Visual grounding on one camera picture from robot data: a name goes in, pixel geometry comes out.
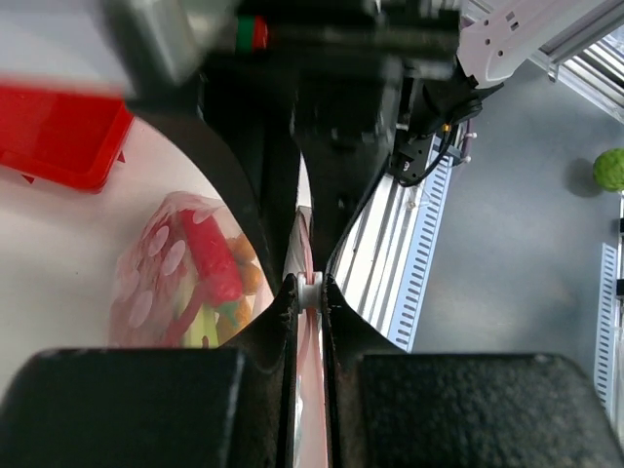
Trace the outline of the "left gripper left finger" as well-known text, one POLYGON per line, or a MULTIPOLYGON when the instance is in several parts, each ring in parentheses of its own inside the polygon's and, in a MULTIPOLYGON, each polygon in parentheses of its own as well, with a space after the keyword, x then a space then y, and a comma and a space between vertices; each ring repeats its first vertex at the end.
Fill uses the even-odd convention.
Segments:
POLYGON ((5 467, 290 467, 297 281, 223 346, 33 355, 1 403, 5 467))

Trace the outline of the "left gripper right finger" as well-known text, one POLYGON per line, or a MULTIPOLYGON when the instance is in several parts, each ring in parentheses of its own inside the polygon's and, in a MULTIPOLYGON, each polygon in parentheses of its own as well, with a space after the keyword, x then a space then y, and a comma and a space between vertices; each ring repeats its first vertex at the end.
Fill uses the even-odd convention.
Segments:
POLYGON ((557 354, 410 354, 321 292, 332 467, 619 467, 589 378, 557 354))

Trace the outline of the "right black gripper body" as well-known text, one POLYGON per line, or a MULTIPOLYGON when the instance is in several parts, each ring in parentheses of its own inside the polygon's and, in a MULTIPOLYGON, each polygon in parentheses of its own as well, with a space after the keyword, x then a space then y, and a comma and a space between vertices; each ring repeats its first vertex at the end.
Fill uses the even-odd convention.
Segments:
POLYGON ((448 1, 197 1, 194 36, 211 70, 446 80, 460 19, 448 1))

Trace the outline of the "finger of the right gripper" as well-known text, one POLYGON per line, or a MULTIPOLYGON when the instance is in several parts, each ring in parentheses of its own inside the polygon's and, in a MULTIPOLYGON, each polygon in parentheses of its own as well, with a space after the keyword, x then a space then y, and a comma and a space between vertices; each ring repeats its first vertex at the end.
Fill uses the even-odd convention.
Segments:
POLYGON ((292 135, 307 168, 314 266, 329 273, 394 148, 404 72, 390 62, 374 75, 300 78, 292 135))
POLYGON ((206 177, 252 243, 271 291, 282 284, 299 150, 284 115, 233 77, 199 75, 130 110, 206 177))

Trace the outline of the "red lobster toy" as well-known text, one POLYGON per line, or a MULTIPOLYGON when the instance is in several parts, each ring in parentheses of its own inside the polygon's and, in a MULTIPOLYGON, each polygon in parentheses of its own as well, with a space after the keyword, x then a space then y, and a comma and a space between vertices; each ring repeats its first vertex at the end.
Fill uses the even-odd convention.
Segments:
MULTIPOLYGON (((208 302, 216 310, 227 299, 234 299, 241 292, 238 281, 234 279, 233 255, 212 215, 196 223, 195 213, 184 210, 180 213, 180 220, 197 271, 197 283, 202 281, 205 287, 200 301, 208 302)), ((184 312, 183 309, 181 315, 168 326, 163 344, 177 347, 195 315, 196 311, 184 312)))

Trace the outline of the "clear zip top bag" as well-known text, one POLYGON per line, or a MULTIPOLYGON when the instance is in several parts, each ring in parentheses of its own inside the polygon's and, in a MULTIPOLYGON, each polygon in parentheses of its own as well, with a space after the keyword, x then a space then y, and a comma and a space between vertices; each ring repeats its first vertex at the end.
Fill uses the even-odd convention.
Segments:
MULTIPOLYGON (((188 302, 182 297, 183 290, 198 279, 180 220, 184 210, 195 213, 196 223, 212 215, 226 242, 244 234, 224 202, 181 191, 167 195, 140 237, 118 258, 109 345, 173 347, 163 344, 165 332, 188 302)), ((318 276, 313 273, 310 217, 309 207, 296 207, 283 275, 301 274, 307 284, 315 283, 318 276)), ((253 319, 273 298, 264 274, 254 300, 253 319)), ((298 315, 293 467, 329 467, 320 322, 313 309, 298 315)))

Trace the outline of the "yellow ginger toy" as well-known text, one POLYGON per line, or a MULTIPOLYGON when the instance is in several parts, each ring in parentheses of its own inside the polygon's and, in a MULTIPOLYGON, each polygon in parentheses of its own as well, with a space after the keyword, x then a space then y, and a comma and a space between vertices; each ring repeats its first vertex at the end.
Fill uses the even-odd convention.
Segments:
POLYGON ((255 250, 244 234, 229 238, 227 246, 235 261, 234 279, 241 292, 216 309, 218 343, 223 344, 244 329, 253 319, 254 300, 264 280, 255 250))

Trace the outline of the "green white celery toy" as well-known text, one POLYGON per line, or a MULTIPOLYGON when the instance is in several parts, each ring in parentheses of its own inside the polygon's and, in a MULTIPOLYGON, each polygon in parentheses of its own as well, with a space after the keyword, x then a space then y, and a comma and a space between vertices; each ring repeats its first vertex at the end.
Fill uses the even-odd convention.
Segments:
POLYGON ((182 337, 182 346, 187 348, 215 348, 218 346, 218 336, 216 331, 217 314, 203 298, 204 285, 199 281, 194 286, 188 286, 183 290, 184 299, 188 302, 184 312, 196 311, 193 322, 182 337))

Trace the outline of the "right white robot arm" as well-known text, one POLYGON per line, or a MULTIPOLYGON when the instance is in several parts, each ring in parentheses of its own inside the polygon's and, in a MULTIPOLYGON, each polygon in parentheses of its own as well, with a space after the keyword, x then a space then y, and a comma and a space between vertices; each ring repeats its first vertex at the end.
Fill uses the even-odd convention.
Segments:
POLYGON ((315 263, 329 267, 409 140, 478 114, 585 12, 512 1, 461 25, 431 1, 131 1, 131 110, 214 185, 277 291, 306 166, 315 263))

